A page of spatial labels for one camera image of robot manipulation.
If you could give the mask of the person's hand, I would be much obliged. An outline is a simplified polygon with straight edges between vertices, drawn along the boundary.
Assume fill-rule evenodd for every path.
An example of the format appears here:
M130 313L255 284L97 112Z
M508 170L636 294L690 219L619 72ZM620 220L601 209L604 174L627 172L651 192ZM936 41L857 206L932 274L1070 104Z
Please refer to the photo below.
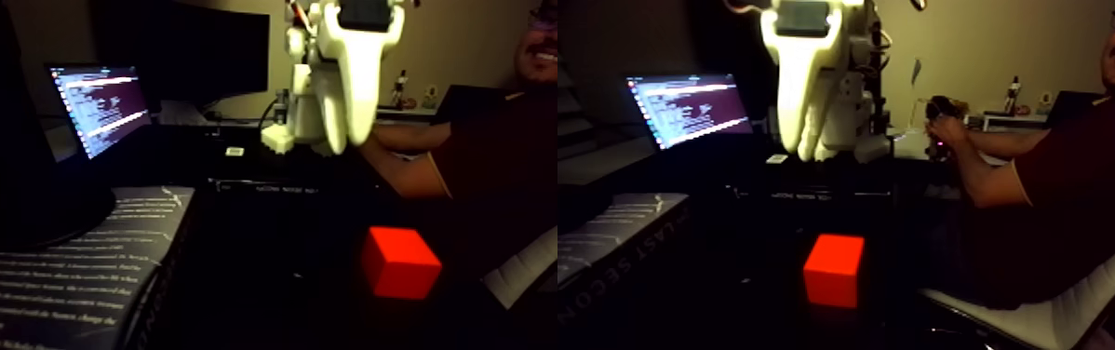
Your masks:
M939 115L925 124L925 132L935 143L939 153L947 159L954 159L958 155L975 150L964 124L958 117L950 115Z

